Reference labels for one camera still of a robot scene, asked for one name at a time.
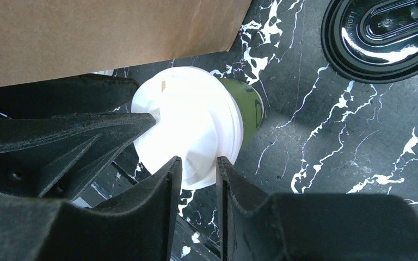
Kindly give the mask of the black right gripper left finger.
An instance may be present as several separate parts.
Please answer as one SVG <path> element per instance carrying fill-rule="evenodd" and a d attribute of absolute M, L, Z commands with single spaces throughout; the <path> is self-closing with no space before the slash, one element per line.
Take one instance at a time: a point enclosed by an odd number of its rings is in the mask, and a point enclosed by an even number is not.
<path fill-rule="evenodd" d="M 94 208 L 0 198 L 0 260 L 169 260 L 181 178 L 173 157 Z"/>

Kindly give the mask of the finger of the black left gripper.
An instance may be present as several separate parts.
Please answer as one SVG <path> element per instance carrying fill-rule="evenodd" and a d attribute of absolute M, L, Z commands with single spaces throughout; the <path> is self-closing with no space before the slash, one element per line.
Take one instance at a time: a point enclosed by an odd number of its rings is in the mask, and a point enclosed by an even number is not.
<path fill-rule="evenodd" d="M 133 79 L 74 76 L 0 87 L 0 197 L 76 198 L 156 121 L 119 113 Z"/>

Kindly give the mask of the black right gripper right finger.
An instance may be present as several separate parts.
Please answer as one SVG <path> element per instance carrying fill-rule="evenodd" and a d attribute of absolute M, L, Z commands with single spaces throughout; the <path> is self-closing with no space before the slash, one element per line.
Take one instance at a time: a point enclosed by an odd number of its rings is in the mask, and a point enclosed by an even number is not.
<path fill-rule="evenodd" d="M 267 194 L 225 157 L 217 169 L 222 260 L 418 260 L 418 217 L 382 194 Z"/>

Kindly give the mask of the brown paper bag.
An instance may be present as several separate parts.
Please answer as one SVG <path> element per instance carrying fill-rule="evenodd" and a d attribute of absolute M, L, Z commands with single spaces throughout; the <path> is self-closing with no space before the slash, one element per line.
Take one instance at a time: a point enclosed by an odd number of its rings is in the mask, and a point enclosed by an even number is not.
<path fill-rule="evenodd" d="M 0 87 L 228 51 L 250 1 L 0 1 Z"/>

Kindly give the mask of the green paper coffee cup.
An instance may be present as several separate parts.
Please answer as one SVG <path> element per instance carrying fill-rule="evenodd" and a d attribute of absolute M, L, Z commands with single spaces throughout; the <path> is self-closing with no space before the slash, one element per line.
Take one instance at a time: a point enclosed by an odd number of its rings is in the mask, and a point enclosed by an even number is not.
<path fill-rule="evenodd" d="M 250 85 L 235 79 L 219 78 L 238 105 L 245 134 L 255 133 L 263 116 L 263 101 L 259 93 Z"/>

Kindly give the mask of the white lid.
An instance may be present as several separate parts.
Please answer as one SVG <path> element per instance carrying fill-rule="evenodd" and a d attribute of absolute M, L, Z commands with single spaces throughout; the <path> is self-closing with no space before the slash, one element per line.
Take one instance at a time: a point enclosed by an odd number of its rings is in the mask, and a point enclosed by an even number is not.
<path fill-rule="evenodd" d="M 216 182 L 216 161 L 238 157 L 243 140 L 239 108 L 221 79 L 197 67 L 173 67 L 143 83 L 131 110 L 156 124 L 134 141 L 141 163 L 155 174 L 170 158 L 182 160 L 184 190 Z"/>

